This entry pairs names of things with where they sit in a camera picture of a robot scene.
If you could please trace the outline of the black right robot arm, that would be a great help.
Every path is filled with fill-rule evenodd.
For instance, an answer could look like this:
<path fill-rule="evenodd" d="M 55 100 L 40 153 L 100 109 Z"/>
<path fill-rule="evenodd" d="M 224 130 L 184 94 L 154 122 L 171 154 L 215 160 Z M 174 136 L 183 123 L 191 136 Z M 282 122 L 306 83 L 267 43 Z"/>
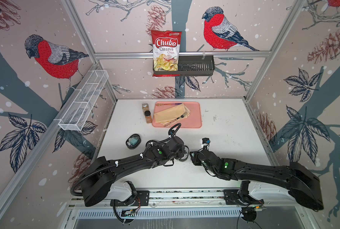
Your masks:
<path fill-rule="evenodd" d="M 192 163 L 203 166 L 222 180 L 249 180 L 288 190 L 296 202 L 308 209 L 324 209 L 320 179 L 298 162 L 288 166 L 264 166 L 231 158 L 220 158 L 207 148 L 190 152 Z"/>

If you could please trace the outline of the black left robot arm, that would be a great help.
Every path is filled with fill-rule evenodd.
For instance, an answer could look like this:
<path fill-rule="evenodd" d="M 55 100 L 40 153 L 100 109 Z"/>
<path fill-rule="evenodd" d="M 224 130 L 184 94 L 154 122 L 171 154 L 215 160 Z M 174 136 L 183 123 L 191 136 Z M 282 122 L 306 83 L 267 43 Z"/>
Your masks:
<path fill-rule="evenodd" d="M 181 160 L 185 155 L 185 144 L 176 136 L 180 127 L 180 123 L 175 124 L 169 129 L 167 139 L 149 144 L 138 155 L 117 160 L 98 157 L 71 186 L 71 195 L 83 197 L 85 206 L 91 207 L 108 196 L 118 179 L 145 169 L 173 166 L 168 162 Z"/>

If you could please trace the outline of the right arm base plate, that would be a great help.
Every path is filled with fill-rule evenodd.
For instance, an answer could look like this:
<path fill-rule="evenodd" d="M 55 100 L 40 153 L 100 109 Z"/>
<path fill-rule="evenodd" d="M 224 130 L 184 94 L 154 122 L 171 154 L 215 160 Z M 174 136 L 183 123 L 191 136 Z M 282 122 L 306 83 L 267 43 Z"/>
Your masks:
<path fill-rule="evenodd" d="M 227 205 L 240 205 L 240 206 L 247 206 L 247 205 L 264 205 L 264 200 L 257 200 L 249 195 L 249 191 L 242 191 L 236 189 L 225 189 L 224 193 L 224 200 Z"/>

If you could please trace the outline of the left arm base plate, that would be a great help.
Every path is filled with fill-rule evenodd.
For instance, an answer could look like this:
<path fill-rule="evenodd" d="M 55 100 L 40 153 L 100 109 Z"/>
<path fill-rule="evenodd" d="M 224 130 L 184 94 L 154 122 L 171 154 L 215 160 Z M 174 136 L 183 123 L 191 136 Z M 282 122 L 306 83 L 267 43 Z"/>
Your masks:
<path fill-rule="evenodd" d="M 138 207 L 138 206 L 148 206 L 150 199 L 150 191 L 149 190 L 139 190 L 137 191 L 136 196 L 131 196 L 129 200 L 119 201 L 119 200 L 111 200 L 110 206 L 112 207 L 113 204 L 116 207 Z"/>

